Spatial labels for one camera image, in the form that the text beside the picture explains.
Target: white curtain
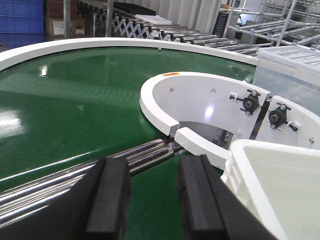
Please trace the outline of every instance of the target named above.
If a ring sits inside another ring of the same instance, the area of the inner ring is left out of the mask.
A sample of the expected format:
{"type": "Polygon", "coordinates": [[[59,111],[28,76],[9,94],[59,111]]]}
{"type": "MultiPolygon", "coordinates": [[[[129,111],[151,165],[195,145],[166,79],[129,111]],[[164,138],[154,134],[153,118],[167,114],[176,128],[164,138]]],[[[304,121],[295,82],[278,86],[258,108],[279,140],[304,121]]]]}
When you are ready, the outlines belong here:
{"type": "Polygon", "coordinates": [[[156,11],[175,24],[211,34],[222,0],[118,0],[156,11]]]}

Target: bolt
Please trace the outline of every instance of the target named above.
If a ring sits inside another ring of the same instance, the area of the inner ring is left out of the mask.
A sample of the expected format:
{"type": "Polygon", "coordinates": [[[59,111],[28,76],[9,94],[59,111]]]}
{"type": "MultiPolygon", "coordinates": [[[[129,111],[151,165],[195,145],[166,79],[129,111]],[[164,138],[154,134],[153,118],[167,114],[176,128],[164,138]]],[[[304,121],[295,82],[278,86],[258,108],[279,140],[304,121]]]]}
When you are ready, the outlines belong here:
{"type": "Polygon", "coordinates": [[[245,107],[246,109],[252,108],[253,105],[254,105],[254,103],[253,103],[252,101],[250,101],[250,100],[244,102],[244,107],[245,107]]]}
{"type": "Polygon", "coordinates": [[[278,113],[274,113],[274,114],[272,114],[272,115],[270,116],[270,120],[271,120],[272,122],[277,122],[277,121],[279,120],[279,118],[280,118],[280,116],[279,116],[278,113]]]}
{"type": "Polygon", "coordinates": [[[282,104],[282,105],[280,106],[280,109],[284,111],[284,110],[286,110],[286,109],[287,109],[287,106],[286,106],[286,105],[284,105],[284,104],[282,104]]]}

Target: green conveyor belt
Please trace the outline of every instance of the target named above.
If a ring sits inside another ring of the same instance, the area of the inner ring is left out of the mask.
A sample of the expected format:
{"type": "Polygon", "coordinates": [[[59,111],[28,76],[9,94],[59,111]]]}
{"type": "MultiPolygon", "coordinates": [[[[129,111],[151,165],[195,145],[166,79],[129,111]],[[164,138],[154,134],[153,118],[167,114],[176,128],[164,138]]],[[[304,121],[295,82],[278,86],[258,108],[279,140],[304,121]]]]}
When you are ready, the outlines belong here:
{"type": "Polygon", "coordinates": [[[142,84],[191,71],[250,82],[255,67],[205,54],[103,47],[38,57],[0,73],[0,192],[163,137],[142,84]]]}
{"type": "Polygon", "coordinates": [[[181,240],[175,156],[131,178],[126,240],[181,240]]]}

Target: orange label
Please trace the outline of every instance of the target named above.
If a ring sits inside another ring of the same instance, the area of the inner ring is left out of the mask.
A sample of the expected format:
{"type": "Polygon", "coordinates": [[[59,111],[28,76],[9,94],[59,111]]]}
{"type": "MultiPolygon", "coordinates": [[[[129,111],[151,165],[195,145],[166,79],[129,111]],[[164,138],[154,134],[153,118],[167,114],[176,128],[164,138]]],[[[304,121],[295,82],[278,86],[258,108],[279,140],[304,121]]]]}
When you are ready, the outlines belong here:
{"type": "Polygon", "coordinates": [[[180,73],[179,72],[168,72],[168,73],[162,74],[162,76],[165,76],[165,77],[176,76],[176,75],[180,75],[180,73]]]}

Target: blue plastic crate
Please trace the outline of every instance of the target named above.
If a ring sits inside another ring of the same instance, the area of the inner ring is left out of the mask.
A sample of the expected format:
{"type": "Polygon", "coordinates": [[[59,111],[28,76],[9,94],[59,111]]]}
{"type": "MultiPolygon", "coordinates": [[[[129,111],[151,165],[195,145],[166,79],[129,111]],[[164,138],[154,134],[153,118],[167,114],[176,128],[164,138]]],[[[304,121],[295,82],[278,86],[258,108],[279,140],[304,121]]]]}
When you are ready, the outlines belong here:
{"type": "Polygon", "coordinates": [[[0,33],[5,34],[43,34],[44,18],[0,17],[0,33]]]}
{"type": "Polygon", "coordinates": [[[7,49],[19,48],[26,45],[43,43],[45,41],[44,34],[12,34],[0,33],[0,42],[7,49]]]}
{"type": "Polygon", "coordinates": [[[2,17],[43,18],[44,0],[0,0],[2,17]]]}

